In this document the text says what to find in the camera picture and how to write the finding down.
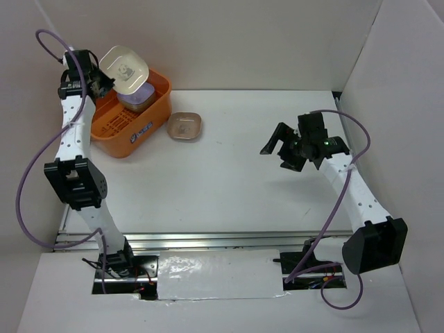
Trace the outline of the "brown panda plate back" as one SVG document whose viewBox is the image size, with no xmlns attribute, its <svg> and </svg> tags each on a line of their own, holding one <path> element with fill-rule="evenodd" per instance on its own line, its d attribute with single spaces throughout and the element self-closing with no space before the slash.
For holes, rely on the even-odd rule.
<svg viewBox="0 0 444 333">
<path fill-rule="evenodd" d="M 200 136 L 203 121 L 195 112 L 175 112 L 167 121 L 166 132 L 171 139 L 191 141 Z"/>
</svg>

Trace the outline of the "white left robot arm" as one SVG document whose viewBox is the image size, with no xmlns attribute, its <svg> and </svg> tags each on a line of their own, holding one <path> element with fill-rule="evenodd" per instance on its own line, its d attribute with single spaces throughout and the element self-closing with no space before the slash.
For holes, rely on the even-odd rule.
<svg viewBox="0 0 444 333">
<path fill-rule="evenodd" d="M 95 93 L 102 88 L 100 77 L 81 76 L 64 70 L 58 95 L 63 111 L 60 145 L 53 162 L 44 165 L 44 174 L 58 198 L 84 220 L 99 246 L 99 267 L 121 278 L 137 268 L 127 238 L 118 230 L 105 198 L 108 184 L 94 165 L 90 153 L 92 119 L 96 111 Z"/>
</svg>

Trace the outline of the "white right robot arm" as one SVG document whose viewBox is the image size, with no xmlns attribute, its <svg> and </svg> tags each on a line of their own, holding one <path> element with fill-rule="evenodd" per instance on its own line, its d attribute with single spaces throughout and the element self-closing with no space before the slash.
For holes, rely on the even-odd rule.
<svg viewBox="0 0 444 333">
<path fill-rule="evenodd" d="M 341 199 L 350 219 L 352 236 L 341 248 L 341 259 L 355 274 L 398 264 L 408 227 L 402 218 L 393 218 L 375 196 L 352 163 L 342 138 L 330 137 L 322 121 L 294 130 L 280 122 L 260 151 L 270 155 L 278 142 L 282 168 L 300 172 L 312 162 Z"/>
</svg>

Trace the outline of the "purple plate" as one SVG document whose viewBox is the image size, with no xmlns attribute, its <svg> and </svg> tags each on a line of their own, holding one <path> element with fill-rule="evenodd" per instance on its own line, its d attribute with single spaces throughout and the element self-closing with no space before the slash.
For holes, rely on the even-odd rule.
<svg viewBox="0 0 444 333">
<path fill-rule="evenodd" d="M 117 94 L 119 102 L 140 104 L 152 102 L 155 99 L 155 88 L 150 83 L 144 83 L 135 93 Z"/>
</svg>

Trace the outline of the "cream panda plate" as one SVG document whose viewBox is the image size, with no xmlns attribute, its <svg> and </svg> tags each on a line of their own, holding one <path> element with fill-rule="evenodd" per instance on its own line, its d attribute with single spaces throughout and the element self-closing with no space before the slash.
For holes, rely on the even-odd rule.
<svg viewBox="0 0 444 333">
<path fill-rule="evenodd" d="M 123 108 L 125 110 L 129 110 L 129 111 L 135 112 L 137 114 L 145 112 L 152 105 L 151 102 L 132 104 L 132 103 L 124 103 L 123 101 L 121 101 L 120 104 L 123 106 Z"/>
<path fill-rule="evenodd" d="M 134 94 L 148 79 L 149 67 L 132 49 L 116 45 L 100 60 L 101 71 L 114 79 L 114 90 L 123 95 Z"/>
</svg>

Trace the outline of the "cream panda plate back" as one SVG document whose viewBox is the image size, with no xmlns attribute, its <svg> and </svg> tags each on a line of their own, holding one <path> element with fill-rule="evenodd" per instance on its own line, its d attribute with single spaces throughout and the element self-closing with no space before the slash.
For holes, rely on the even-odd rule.
<svg viewBox="0 0 444 333">
<path fill-rule="evenodd" d="M 114 90 L 123 95 L 134 94 L 148 79 L 149 67 L 132 49 L 116 45 L 100 60 L 101 71 L 114 79 Z"/>
</svg>

